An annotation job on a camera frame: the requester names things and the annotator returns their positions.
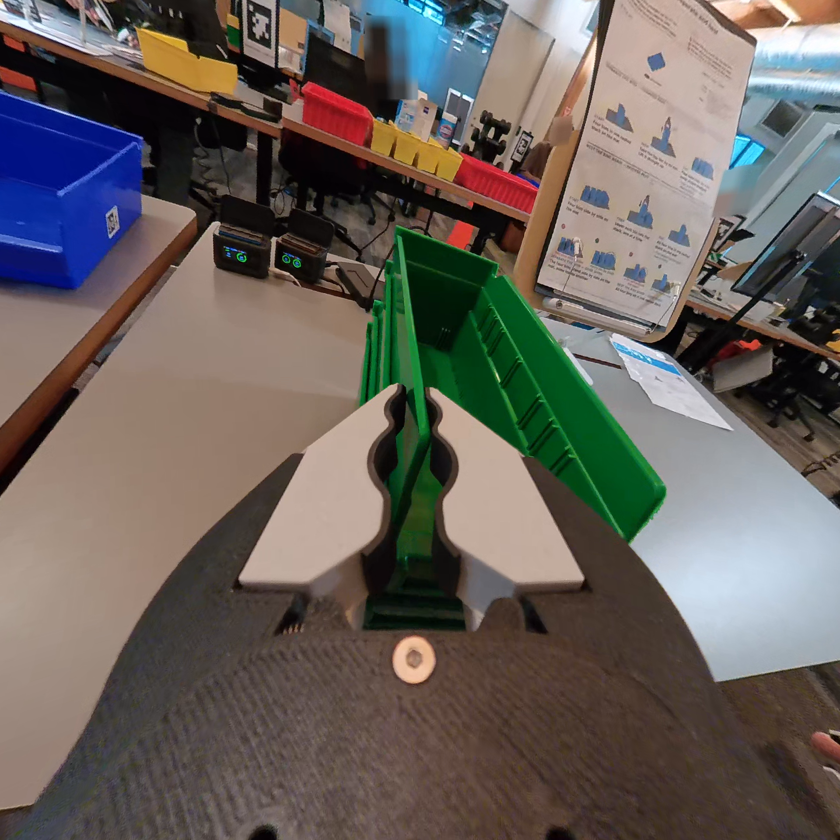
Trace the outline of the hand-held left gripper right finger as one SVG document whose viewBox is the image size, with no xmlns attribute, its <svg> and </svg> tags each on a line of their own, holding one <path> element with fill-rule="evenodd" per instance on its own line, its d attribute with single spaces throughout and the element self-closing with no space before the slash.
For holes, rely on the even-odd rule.
<svg viewBox="0 0 840 840">
<path fill-rule="evenodd" d="M 491 604 L 579 592 L 585 576 L 538 488 L 540 463 L 434 387 L 427 388 L 434 506 L 433 566 L 467 624 Z"/>
</svg>

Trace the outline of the grey desk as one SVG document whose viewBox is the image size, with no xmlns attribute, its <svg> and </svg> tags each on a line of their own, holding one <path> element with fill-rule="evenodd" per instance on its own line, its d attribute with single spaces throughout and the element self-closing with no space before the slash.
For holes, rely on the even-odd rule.
<svg viewBox="0 0 840 840">
<path fill-rule="evenodd" d="M 194 543 L 354 410 L 367 320 L 215 269 L 206 234 L 3 493 L 3 811 L 57 772 Z M 838 660 L 838 510 L 711 395 L 729 431 L 653 405 L 606 333 L 548 329 L 666 484 L 633 548 L 714 679 Z"/>
<path fill-rule="evenodd" d="M 142 214 L 76 290 L 2 282 L 1 470 L 197 234 L 186 206 L 144 196 Z"/>
</svg>

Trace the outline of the white blue paper sheet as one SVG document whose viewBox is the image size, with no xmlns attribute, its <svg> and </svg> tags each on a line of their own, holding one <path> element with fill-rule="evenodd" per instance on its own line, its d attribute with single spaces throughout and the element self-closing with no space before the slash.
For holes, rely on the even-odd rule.
<svg viewBox="0 0 840 840">
<path fill-rule="evenodd" d="M 652 404 L 702 424 L 732 431 L 732 426 L 666 354 L 616 332 L 611 333 L 610 343 L 629 378 Z"/>
</svg>

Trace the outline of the black power adapter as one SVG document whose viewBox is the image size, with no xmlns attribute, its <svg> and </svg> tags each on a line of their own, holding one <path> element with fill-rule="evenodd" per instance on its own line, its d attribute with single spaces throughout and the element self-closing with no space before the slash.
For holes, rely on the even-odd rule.
<svg viewBox="0 0 840 840">
<path fill-rule="evenodd" d="M 370 298 L 375 295 L 379 284 L 377 270 L 356 261 L 340 261 L 334 267 L 335 275 L 341 286 L 357 298 Z"/>
</svg>

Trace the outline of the black battery charger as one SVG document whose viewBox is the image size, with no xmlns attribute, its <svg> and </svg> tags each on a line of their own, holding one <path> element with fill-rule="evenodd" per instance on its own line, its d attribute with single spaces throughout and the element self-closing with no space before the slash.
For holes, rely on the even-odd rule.
<svg viewBox="0 0 840 840">
<path fill-rule="evenodd" d="M 332 221 L 295 207 L 287 217 L 286 232 L 276 239 L 274 268 L 297 281 L 317 284 L 327 268 L 334 235 Z"/>
<path fill-rule="evenodd" d="M 275 214 L 268 205 L 233 195 L 218 203 L 213 234 L 213 260 L 219 270 L 264 280 L 268 277 L 274 240 Z"/>
</svg>

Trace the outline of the long wooden table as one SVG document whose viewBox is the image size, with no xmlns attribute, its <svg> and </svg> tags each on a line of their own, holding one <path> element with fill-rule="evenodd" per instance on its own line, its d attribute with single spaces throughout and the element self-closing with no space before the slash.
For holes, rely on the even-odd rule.
<svg viewBox="0 0 840 840">
<path fill-rule="evenodd" d="M 69 61 L 75 67 L 76 74 L 84 78 L 100 77 L 117 79 L 136 88 L 152 91 L 163 96 L 167 101 L 179 106 L 210 112 L 246 126 L 257 133 L 257 177 L 255 181 L 255 199 L 257 203 L 267 205 L 270 199 L 272 162 L 275 159 L 275 141 L 282 140 L 285 131 L 294 132 L 311 140 L 328 145 L 331 148 L 366 161 L 368 166 L 363 174 L 377 192 L 386 193 L 409 203 L 426 207 L 440 216 L 464 222 L 489 235 L 502 233 L 507 220 L 518 220 L 526 224 L 530 215 L 520 208 L 499 202 L 491 196 L 471 191 L 463 185 L 449 182 L 435 174 L 417 169 L 411 164 L 394 160 L 386 154 L 379 154 L 370 148 L 351 143 L 339 136 L 325 132 L 302 121 L 302 101 L 291 106 L 283 106 L 278 122 L 267 121 L 256 116 L 256 109 L 261 106 L 262 97 L 250 90 L 244 83 L 238 84 L 235 94 L 238 102 L 244 102 L 247 96 L 256 98 L 257 105 L 249 105 L 251 112 L 242 112 L 236 108 L 227 108 L 214 102 L 210 95 L 193 91 L 138 68 L 118 56 L 106 53 L 103 56 L 88 52 L 88 47 L 75 38 L 60 36 L 44 26 L 26 23 L 22 18 L 2 12 L 2 36 L 26 43 Z"/>
<path fill-rule="evenodd" d="M 709 318 L 716 320 L 728 321 L 736 313 L 734 310 L 724 307 L 723 305 L 713 302 L 702 295 L 695 297 L 689 295 L 686 300 L 685 309 L 690 308 L 693 312 L 703 314 Z M 839 353 L 835 352 L 825 345 L 816 344 L 801 335 L 791 331 L 786 326 L 774 327 L 770 322 L 765 320 L 754 320 L 751 313 L 738 320 L 738 327 L 747 331 L 758 333 L 775 342 L 782 342 L 812 352 L 826 358 L 828 360 L 839 361 Z"/>
</svg>

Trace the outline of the small red bin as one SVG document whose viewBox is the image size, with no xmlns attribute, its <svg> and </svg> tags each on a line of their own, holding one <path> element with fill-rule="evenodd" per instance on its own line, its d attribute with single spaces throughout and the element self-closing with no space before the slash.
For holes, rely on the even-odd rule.
<svg viewBox="0 0 840 840">
<path fill-rule="evenodd" d="M 538 194 L 536 185 L 476 157 L 466 154 L 460 157 L 456 184 L 526 214 L 531 213 Z"/>
</svg>

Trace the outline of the row of small yellow bins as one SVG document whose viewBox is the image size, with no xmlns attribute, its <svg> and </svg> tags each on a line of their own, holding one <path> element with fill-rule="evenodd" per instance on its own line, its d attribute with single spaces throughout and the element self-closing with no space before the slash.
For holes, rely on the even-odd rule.
<svg viewBox="0 0 840 840">
<path fill-rule="evenodd" d="M 463 161 L 458 152 L 445 148 L 434 138 L 423 141 L 398 129 L 393 122 L 381 120 L 373 121 L 371 150 L 446 182 L 455 181 Z"/>
</svg>

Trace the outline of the black dumbbell rack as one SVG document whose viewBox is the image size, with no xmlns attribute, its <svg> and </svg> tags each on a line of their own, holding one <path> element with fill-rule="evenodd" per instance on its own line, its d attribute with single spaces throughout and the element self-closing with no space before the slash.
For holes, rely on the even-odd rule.
<svg viewBox="0 0 840 840">
<path fill-rule="evenodd" d="M 506 138 L 510 131 L 509 121 L 496 119 L 490 111 L 482 111 L 479 116 L 479 125 L 472 130 L 470 135 L 469 154 L 478 160 L 496 165 L 497 158 L 504 155 L 508 147 Z"/>
</svg>

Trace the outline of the printed instruction sheet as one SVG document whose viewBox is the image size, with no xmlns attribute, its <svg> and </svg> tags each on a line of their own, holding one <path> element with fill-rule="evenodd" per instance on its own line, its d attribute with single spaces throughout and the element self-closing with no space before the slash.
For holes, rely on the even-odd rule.
<svg viewBox="0 0 840 840">
<path fill-rule="evenodd" d="M 707 2 L 602 2 L 590 94 L 535 276 L 547 308 L 665 333 L 708 250 L 756 40 Z"/>
</svg>

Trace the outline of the tilted screen on pole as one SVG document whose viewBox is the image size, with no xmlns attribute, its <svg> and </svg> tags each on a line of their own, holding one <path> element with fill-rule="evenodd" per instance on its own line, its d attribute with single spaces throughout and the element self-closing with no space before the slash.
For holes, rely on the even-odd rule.
<svg viewBox="0 0 840 840">
<path fill-rule="evenodd" d="M 770 241 L 731 292 L 746 298 L 798 303 L 808 273 L 839 238 L 839 200 L 824 192 L 810 196 Z"/>
</svg>

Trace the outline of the large blue bin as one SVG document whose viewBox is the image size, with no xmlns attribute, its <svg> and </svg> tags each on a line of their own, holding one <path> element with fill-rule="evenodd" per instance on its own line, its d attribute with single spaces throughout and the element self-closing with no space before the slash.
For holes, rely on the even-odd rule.
<svg viewBox="0 0 840 840">
<path fill-rule="evenodd" d="M 142 214 L 140 136 L 1 94 L 1 278 L 78 289 Z"/>
</svg>

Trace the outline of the white blue box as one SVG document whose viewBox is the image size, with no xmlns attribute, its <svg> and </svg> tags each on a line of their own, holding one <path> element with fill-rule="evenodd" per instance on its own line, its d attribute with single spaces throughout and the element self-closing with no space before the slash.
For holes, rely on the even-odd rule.
<svg viewBox="0 0 840 840">
<path fill-rule="evenodd" d="M 403 99 L 397 107 L 395 126 L 426 142 L 433 133 L 437 112 L 437 104 L 425 98 Z"/>
</svg>

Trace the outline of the yellow bin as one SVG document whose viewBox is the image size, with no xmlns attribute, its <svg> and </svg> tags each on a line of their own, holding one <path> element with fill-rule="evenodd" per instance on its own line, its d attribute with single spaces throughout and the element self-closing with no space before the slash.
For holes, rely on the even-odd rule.
<svg viewBox="0 0 840 840">
<path fill-rule="evenodd" d="M 201 93 L 232 95 L 238 84 L 234 63 L 220 58 L 199 56 L 186 41 L 149 28 L 136 30 L 143 68 L 159 77 Z"/>
</svg>

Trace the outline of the silver air duct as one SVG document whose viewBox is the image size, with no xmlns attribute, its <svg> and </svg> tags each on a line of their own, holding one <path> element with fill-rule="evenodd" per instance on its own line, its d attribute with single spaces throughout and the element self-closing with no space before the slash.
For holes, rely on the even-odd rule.
<svg viewBox="0 0 840 840">
<path fill-rule="evenodd" d="M 824 102 L 839 96 L 839 24 L 758 28 L 749 95 Z"/>
</svg>

